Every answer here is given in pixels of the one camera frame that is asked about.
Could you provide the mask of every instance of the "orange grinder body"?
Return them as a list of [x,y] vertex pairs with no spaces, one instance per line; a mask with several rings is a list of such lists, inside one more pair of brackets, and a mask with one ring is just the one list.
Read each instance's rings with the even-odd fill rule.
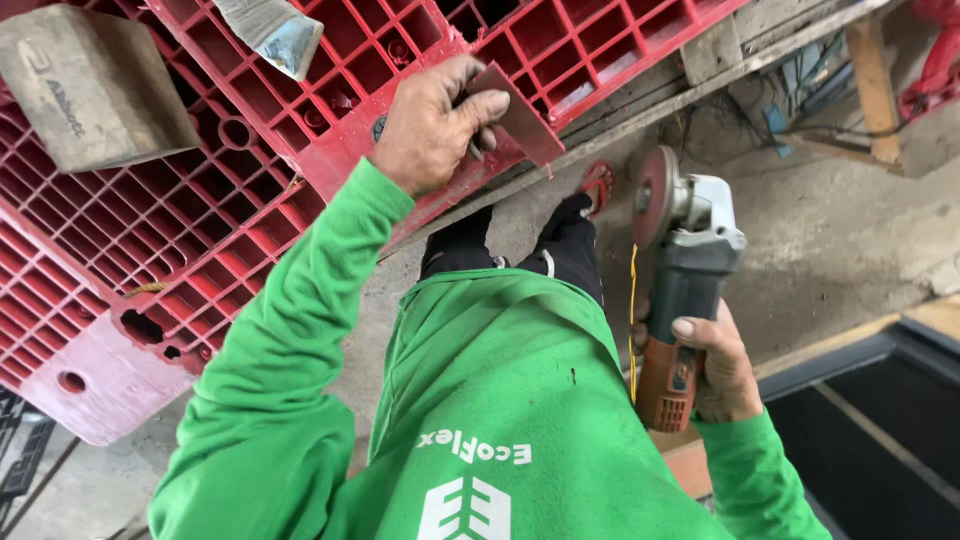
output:
[[655,265],[634,409],[648,430],[682,431],[706,353],[678,343],[673,322],[716,318],[724,280],[739,265],[746,238],[733,221],[727,183],[681,175],[667,147],[646,158],[636,188],[634,240]]

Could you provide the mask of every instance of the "hand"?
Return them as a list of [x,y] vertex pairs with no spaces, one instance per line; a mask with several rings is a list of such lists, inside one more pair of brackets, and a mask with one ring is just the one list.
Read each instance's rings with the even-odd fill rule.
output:
[[510,94],[478,92],[453,107],[484,68],[476,58],[461,55],[410,76],[396,88],[371,162],[411,197],[446,185],[475,135],[482,150],[496,148],[489,126],[507,111]]
[[[649,304],[642,302],[636,320],[646,318]],[[634,353],[640,354],[647,340],[646,325],[634,324]],[[763,412],[753,366],[740,339],[727,303],[720,300],[716,322],[681,317],[673,322],[673,334],[681,344],[707,351],[704,374],[697,381],[694,408],[702,421],[722,424],[747,420]]]

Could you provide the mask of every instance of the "man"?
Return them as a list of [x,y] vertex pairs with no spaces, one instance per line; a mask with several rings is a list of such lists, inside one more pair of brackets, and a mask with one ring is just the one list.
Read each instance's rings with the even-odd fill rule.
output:
[[369,466],[345,480],[353,418],[325,395],[391,227],[442,187],[509,105],[452,103],[483,65],[400,84],[370,160],[284,256],[206,366],[150,507],[157,539],[828,538],[760,403],[725,305],[674,332],[706,349],[697,422],[717,516],[688,498],[634,415],[584,217],[600,167],[519,268],[483,247],[490,211],[435,234],[400,302]]

